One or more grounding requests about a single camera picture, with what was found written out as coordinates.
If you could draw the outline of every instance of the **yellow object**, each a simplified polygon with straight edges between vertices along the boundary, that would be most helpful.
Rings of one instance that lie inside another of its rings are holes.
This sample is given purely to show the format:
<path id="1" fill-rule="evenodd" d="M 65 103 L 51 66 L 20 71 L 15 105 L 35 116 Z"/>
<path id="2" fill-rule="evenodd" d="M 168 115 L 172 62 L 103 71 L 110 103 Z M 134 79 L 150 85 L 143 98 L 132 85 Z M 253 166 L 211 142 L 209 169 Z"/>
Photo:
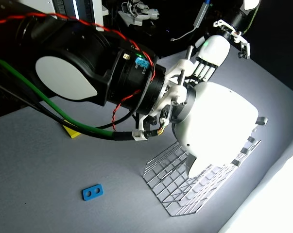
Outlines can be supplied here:
<path id="1" fill-rule="evenodd" d="M 76 138 L 77 136 L 81 135 L 81 133 L 76 132 L 75 130 L 72 130 L 72 129 L 64 126 L 64 125 L 63 125 L 63 127 L 68 132 L 68 134 L 70 135 L 71 138 Z"/>

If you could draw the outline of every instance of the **gray table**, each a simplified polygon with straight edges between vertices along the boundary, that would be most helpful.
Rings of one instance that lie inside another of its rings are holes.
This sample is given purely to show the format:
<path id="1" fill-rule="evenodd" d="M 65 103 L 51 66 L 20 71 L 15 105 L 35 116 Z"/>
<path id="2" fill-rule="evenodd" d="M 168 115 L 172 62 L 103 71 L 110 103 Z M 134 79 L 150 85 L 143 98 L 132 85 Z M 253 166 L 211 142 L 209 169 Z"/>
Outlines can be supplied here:
<path id="1" fill-rule="evenodd" d="M 176 57 L 161 63 L 169 66 Z M 217 232 L 293 138 L 293 93 L 287 87 L 254 62 L 237 59 L 234 49 L 221 69 L 214 80 L 246 95 L 270 122 L 258 131 L 263 142 L 249 162 L 199 213 L 169 217 L 141 177 L 146 162 L 175 141 L 170 128 L 146 142 L 70 139 L 58 123 L 25 108 L 0 118 L 0 233 Z M 251 95 L 249 85 L 259 93 Z M 114 108 L 53 100 L 90 125 L 108 123 Z M 117 116 L 125 113 L 120 109 Z M 130 120 L 117 128 L 133 125 Z M 104 195 L 83 201 L 81 190 L 98 183 Z"/>

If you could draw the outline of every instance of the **twisted red and black wire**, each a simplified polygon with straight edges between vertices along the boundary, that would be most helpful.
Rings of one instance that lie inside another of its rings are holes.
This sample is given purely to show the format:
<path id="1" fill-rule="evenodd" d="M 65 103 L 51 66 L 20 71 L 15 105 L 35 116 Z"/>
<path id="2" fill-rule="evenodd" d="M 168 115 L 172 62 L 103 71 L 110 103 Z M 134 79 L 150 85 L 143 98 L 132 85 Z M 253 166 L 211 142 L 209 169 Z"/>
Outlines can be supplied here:
<path id="1" fill-rule="evenodd" d="M 89 23 L 87 21 L 84 21 L 84 20 L 81 20 L 81 19 L 77 19 L 76 17 L 70 17 L 70 16 L 66 16 L 66 15 L 62 15 L 62 14 L 59 14 L 59 13 L 37 13 L 37 12 L 29 12 L 29 13 L 26 13 L 24 15 L 15 15 L 15 16 L 8 16 L 7 18 L 5 19 L 0 19 L 0 24 L 3 24 L 3 23 L 6 23 L 10 20 L 14 20 L 14 19 L 24 19 L 26 17 L 47 17 L 47 16 L 57 16 L 59 18 L 62 18 L 62 19 L 72 19 L 72 20 L 76 20 L 86 26 L 95 26 L 95 27 L 100 27 L 102 28 L 104 31 L 106 32 L 112 32 L 112 33 L 116 33 L 117 35 L 119 35 L 123 40 L 126 40 L 126 41 L 129 41 L 135 48 L 137 51 L 141 52 L 146 58 L 147 60 L 150 62 L 151 64 L 151 68 L 152 68 L 152 77 L 151 77 L 151 81 L 153 81 L 154 77 L 155 77 L 155 66 L 150 58 L 150 56 L 144 52 L 137 44 L 135 41 L 127 38 L 126 36 L 124 36 L 121 32 L 117 31 L 117 30 L 114 30 L 114 29 L 109 29 L 109 28 L 106 28 L 100 24 L 97 24 L 97 23 Z M 117 104 L 116 108 L 114 109 L 113 111 L 113 116 L 112 116 L 112 126 L 113 126 L 113 129 L 116 130 L 116 127 L 115 127 L 115 114 L 116 114 L 116 111 L 120 108 L 121 104 L 126 101 L 127 99 L 129 98 L 132 98 L 134 95 L 140 93 L 141 90 L 136 90 L 133 94 L 129 95 L 129 96 L 126 96 L 124 97 L 119 104 Z"/>

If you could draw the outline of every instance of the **table surface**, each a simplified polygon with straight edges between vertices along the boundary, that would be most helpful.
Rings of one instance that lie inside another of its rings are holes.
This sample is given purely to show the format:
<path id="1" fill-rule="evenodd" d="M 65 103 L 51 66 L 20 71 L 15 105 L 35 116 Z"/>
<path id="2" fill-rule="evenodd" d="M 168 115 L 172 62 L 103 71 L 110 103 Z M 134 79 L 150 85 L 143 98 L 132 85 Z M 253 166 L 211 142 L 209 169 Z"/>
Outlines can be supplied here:
<path id="1" fill-rule="evenodd" d="M 161 63 L 169 66 L 183 56 Z M 74 119 L 97 126 L 110 121 L 115 107 L 53 100 Z M 126 113 L 121 108 L 117 118 Z M 131 119 L 117 129 L 133 126 Z M 113 142 L 85 135 L 71 139 L 31 108 L 0 117 L 0 233 L 217 232 L 258 181 L 239 174 L 238 184 L 245 186 L 235 185 L 237 194 L 223 187 L 222 197 L 215 195 L 199 213 L 170 217 L 141 175 L 147 161 L 174 142 L 170 127 L 148 141 Z M 81 191 L 99 183 L 104 195 L 84 201 Z"/>

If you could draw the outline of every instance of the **metal wire basket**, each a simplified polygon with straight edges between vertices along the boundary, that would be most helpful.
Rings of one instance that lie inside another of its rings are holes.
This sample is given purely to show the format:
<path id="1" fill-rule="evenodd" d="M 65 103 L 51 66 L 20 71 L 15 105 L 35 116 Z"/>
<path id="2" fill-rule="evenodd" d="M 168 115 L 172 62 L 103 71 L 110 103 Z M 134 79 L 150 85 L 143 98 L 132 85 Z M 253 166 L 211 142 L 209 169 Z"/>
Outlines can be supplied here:
<path id="1" fill-rule="evenodd" d="M 260 143 L 252 137 L 248 141 L 233 163 L 209 165 L 191 179 L 185 171 L 188 152 L 175 142 L 146 164 L 143 178 L 170 216 L 197 213 Z"/>

